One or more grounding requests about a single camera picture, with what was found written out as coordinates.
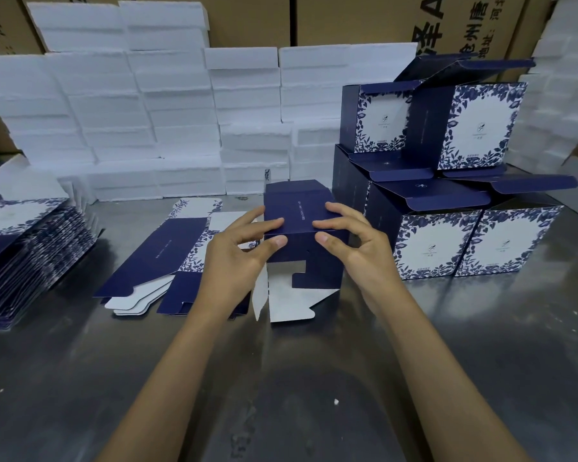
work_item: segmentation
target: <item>white label area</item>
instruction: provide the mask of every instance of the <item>white label area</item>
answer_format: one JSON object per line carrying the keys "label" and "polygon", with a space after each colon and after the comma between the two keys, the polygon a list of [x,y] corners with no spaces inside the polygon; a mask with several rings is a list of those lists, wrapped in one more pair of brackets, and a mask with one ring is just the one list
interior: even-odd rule
{"label": "white label area", "polygon": [[531,248],[540,231],[539,222],[528,218],[497,222],[475,245],[473,258],[483,267],[513,261]]}
{"label": "white label area", "polygon": [[499,147],[514,112],[509,106],[509,102],[497,96],[477,98],[467,104],[455,118],[458,124],[452,128],[451,145],[459,151],[460,158],[481,159]]}
{"label": "white label area", "polygon": [[402,135],[409,104],[395,93],[373,96],[363,111],[363,134],[374,143],[392,143]]}
{"label": "white label area", "polygon": [[443,219],[419,227],[416,233],[411,233],[407,240],[401,242],[407,245],[405,248],[396,248],[402,255],[398,263],[411,271],[437,269],[460,253],[465,235],[460,224],[454,226]]}

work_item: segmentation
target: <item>hand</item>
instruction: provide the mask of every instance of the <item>hand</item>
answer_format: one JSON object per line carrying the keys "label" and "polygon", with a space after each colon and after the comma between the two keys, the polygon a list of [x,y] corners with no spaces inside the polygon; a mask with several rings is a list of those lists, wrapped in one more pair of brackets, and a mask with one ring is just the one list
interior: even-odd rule
{"label": "hand", "polygon": [[396,293],[404,291],[392,255],[388,236],[371,227],[366,218],[355,209],[339,202],[326,202],[325,208],[342,217],[315,220],[315,228],[348,230],[362,241],[359,248],[350,248],[337,237],[317,232],[315,240],[338,257],[355,281],[370,310],[378,315],[380,305],[389,302]]}
{"label": "hand", "polygon": [[227,319],[253,289],[269,257],[287,244],[287,237],[278,235],[248,252],[238,248],[240,243],[262,239],[265,232],[285,222],[285,219],[277,218],[252,224],[264,211],[265,207],[260,206],[247,212],[224,232],[214,235],[208,244],[197,303],[205,304],[206,309],[218,311],[223,319]]}

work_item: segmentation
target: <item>table surface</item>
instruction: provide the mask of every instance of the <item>table surface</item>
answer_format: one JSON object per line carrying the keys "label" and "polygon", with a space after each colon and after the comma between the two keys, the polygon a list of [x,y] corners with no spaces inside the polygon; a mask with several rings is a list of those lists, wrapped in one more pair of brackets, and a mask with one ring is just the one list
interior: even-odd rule
{"label": "table surface", "polygon": [[[227,196],[245,210],[260,196]],[[0,333],[0,462],[90,461],[184,321],[114,318],[93,292],[175,200],[106,202],[96,247]],[[487,401],[539,462],[578,461],[578,215],[519,273],[407,282]],[[350,279],[316,318],[228,321],[180,456],[188,461],[430,461],[385,334]]]}

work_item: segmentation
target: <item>finger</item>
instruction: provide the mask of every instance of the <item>finger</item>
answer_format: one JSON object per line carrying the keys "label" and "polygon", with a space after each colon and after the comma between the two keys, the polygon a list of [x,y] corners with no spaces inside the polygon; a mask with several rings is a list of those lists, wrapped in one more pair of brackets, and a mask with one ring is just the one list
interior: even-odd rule
{"label": "finger", "polygon": [[265,206],[259,206],[253,210],[249,210],[246,214],[241,217],[236,218],[231,225],[229,225],[225,230],[230,228],[241,227],[242,225],[250,224],[257,217],[262,215],[266,210]]}
{"label": "finger", "polygon": [[284,222],[285,219],[280,217],[265,222],[254,222],[252,224],[242,225],[231,230],[227,229],[225,232],[231,237],[231,241],[234,243],[246,243],[247,241],[262,239],[265,232],[280,227]]}
{"label": "finger", "polygon": [[287,237],[285,235],[277,235],[268,238],[263,243],[260,243],[257,248],[248,253],[248,256],[254,257],[260,264],[267,263],[270,256],[277,252],[280,248],[287,244]]}
{"label": "finger", "polygon": [[372,240],[375,233],[375,229],[370,225],[366,225],[353,217],[337,217],[329,218],[328,220],[313,220],[312,225],[315,228],[323,228],[324,230],[348,230],[360,237],[360,240],[363,242]]}
{"label": "finger", "polygon": [[370,225],[370,222],[366,220],[366,217],[364,217],[361,212],[352,209],[349,206],[345,206],[340,202],[326,202],[325,209],[329,210],[330,212],[336,212],[341,216],[356,218],[357,220],[363,222],[364,224]]}
{"label": "finger", "polygon": [[327,251],[329,251],[331,254],[339,258],[343,263],[347,261],[349,253],[354,249],[348,247],[345,243],[343,243],[340,239],[336,238],[335,236],[325,232],[316,232],[315,240],[321,246],[326,248]]}

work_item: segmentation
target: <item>person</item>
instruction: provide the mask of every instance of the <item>person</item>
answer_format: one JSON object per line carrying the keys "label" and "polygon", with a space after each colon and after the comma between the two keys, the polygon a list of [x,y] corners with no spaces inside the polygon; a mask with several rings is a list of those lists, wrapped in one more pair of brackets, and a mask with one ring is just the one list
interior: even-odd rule
{"label": "person", "polygon": [[[434,460],[531,461],[404,287],[387,235],[354,209],[336,202],[325,207],[340,217],[317,220],[313,226],[348,230],[361,245],[350,248],[326,232],[316,232],[315,239],[345,264],[366,304],[384,324]],[[249,252],[238,248],[283,224],[282,218],[252,223],[263,212],[263,206],[251,210],[209,243],[200,289],[184,326],[97,462],[177,460],[216,337],[269,257],[287,244],[287,238],[278,235]]]}

